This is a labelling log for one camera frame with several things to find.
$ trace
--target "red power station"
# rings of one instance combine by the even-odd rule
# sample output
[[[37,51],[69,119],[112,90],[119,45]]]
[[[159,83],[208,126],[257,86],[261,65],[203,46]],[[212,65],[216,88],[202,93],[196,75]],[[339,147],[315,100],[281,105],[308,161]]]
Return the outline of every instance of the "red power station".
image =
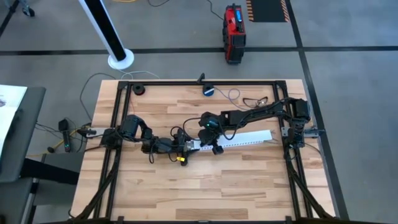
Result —
[[[232,4],[226,7],[224,14],[223,40],[225,60],[228,64],[241,63],[244,46],[246,45],[246,31],[244,30],[242,7]]]

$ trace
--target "black metal frame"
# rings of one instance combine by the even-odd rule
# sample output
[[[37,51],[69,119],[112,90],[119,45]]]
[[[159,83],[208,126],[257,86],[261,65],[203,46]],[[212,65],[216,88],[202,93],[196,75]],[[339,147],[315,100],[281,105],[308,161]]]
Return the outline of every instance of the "black metal frame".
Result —
[[[193,86],[193,85],[204,85],[206,83],[211,83],[213,85],[267,85],[267,86],[272,87],[272,90],[274,93],[274,98],[276,101],[280,100],[279,88],[282,90],[282,96],[283,96],[282,98],[289,97],[289,94],[287,92],[286,82],[283,80],[279,80],[279,81],[244,81],[244,80],[243,81],[211,81],[211,80],[202,80],[201,78],[198,81],[154,81],[154,82],[120,81],[118,83],[116,98],[115,98],[115,102],[114,102],[114,108],[113,108],[112,119],[111,119],[111,127],[112,128],[116,127],[116,121],[118,119],[118,111],[119,111],[119,105],[120,105],[120,101],[121,101],[121,95],[122,95],[122,92],[124,89],[126,89],[126,96],[124,98],[123,113],[122,113],[121,120],[126,118],[128,107],[129,107],[129,100],[130,100],[132,85],[134,83],[140,83],[140,84],[143,84],[144,86],[151,86],[151,85],[152,86],[165,86],[165,85],[169,85],[169,86],[192,85]],[[291,108],[286,107],[286,110],[288,113],[290,113],[290,114],[292,113]],[[284,120],[282,118],[279,118],[279,126],[280,126],[280,128],[285,126]],[[283,148],[284,148],[284,154],[286,154],[286,153],[289,154],[289,147],[287,147],[284,144]],[[301,212],[300,212],[300,207],[299,207],[299,199],[297,197],[296,184],[301,189],[306,189],[307,184],[306,184],[306,180],[305,180],[304,167],[303,167],[300,151],[294,150],[294,154],[295,154],[294,155],[295,161],[297,163],[298,178],[294,178],[292,175],[289,175],[289,167],[290,168],[293,167],[292,161],[290,161],[286,158],[285,158],[285,161],[286,161],[286,166],[288,169],[289,186],[290,186],[290,193],[292,196],[294,213],[295,213],[296,219],[298,219],[301,217]],[[111,150],[107,149],[105,151],[99,186],[101,186],[103,184],[103,182],[106,178],[106,174],[108,173],[110,156],[111,156]],[[117,163],[117,165],[119,165],[120,158],[121,158],[121,148],[116,149],[116,155],[115,155],[114,162]],[[106,218],[111,218],[111,213],[112,213],[112,208],[113,208],[113,200],[114,200],[114,195],[115,195],[115,191],[116,191],[116,181],[117,181],[117,173],[116,173],[115,178],[112,180],[112,182],[110,184],[108,203],[106,206],[106,215],[105,215]],[[303,192],[303,199],[304,199],[307,217],[313,218],[311,203],[309,202],[309,200],[314,201],[315,199],[312,197],[312,195],[309,195],[309,194],[310,194],[309,191]],[[96,205],[96,207],[94,209],[93,218],[99,218],[100,208],[101,208],[101,201],[99,201],[99,203]],[[286,221],[287,220],[284,220],[284,221],[261,221],[258,223],[286,223]],[[134,221],[131,221],[131,222],[124,221],[124,223],[135,223],[135,222]],[[156,222],[156,223],[168,223],[168,221],[161,221],[161,222]]]

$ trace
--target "gray floor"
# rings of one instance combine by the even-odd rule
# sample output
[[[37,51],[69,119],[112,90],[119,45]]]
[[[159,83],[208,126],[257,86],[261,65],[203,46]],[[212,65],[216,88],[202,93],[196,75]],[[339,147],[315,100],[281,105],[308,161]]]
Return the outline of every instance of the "gray floor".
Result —
[[[210,13],[204,0],[171,0],[159,8],[149,7],[145,0],[104,1],[126,47],[221,46],[221,21]],[[29,2],[37,17],[26,17],[19,8],[0,38],[0,50],[104,49],[77,1]],[[219,14],[229,3],[245,3],[213,2]],[[292,1],[292,5],[304,46],[398,45],[396,1],[301,0]],[[6,12],[0,9],[0,19]],[[295,46],[289,23],[245,22],[248,46]],[[199,23],[204,25],[190,26]],[[394,128],[398,121],[394,115],[398,103],[394,87],[398,52],[306,55],[350,218],[396,223],[398,174],[394,165],[398,152]],[[0,56],[0,83],[46,87],[39,122],[56,127],[60,119],[69,117],[81,125],[88,122],[78,99],[86,79],[96,72],[121,76],[108,67],[106,58]],[[148,70],[161,78],[197,78],[205,72],[208,78],[304,79],[296,52],[245,53],[242,64],[233,67],[225,64],[223,54],[216,53],[140,54],[130,70]],[[84,92],[83,100],[91,113],[101,79],[94,78]],[[57,141],[51,134],[36,131],[29,154],[40,153]],[[35,222],[63,220],[69,208],[70,200],[60,198],[56,206],[38,209]]]

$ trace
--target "wood grain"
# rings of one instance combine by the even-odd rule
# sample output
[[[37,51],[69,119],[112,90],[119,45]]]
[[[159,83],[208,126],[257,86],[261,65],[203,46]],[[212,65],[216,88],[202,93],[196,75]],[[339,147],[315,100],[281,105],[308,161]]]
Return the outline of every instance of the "wood grain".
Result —
[[[306,99],[301,80],[286,82],[290,96]],[[94,127],[109,127],[117,84],[118,81],[113,80],[102,82],[93,117]],[[241,97],[234,102],[242,107],[245,106],[242,97],[268,96],[269,103],[274,101],[269,86],[218,88],[226,94],[229,89],[238,88]],[[181,126],[188,118],[206,111],[219,114],[222,110],[235,109],[220,92],[212,97],[203,96],[200,86],[147,86],[144,95],[131,95],[128,113],[144,119],[155,135],[169,137],[171,127]],[[219,156],[211,151],[198,152],[190,157],[186,167],[170,162],[167,156],[157,155],[155,164],[150,164],[148,155],[140,150],[141,144],[124,142],[112,220],[119,215],[125,220],[283,220],[286,215],[294,218],[277,119],[251,123],[238,132],[263,129],[273,130],[275,140],[228,148]],[[197,121],[187,123],[190,135],[196,136],[199,130]],[[100,139],[89,140],[87,147],[97,146],[99,142]],[[306,139],[306,142],[318,147],[315,139]],[[301,152],[310,191],[327,212],[334,215],[319,152],[311,147],[304,147]],[[103,158],[104,149],[85,154],[72,215],[78,215],[95,194]],[[304,215],[299,189],[298,197]],[[106,192],[101,216],[104,216],[107,198]]]

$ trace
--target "black mat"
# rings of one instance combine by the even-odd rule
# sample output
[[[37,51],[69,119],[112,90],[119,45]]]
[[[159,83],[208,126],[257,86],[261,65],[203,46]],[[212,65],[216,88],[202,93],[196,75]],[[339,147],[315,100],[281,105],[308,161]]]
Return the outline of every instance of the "black mat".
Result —
[[[246,0],[252,22],[289,22],[285,0]]]

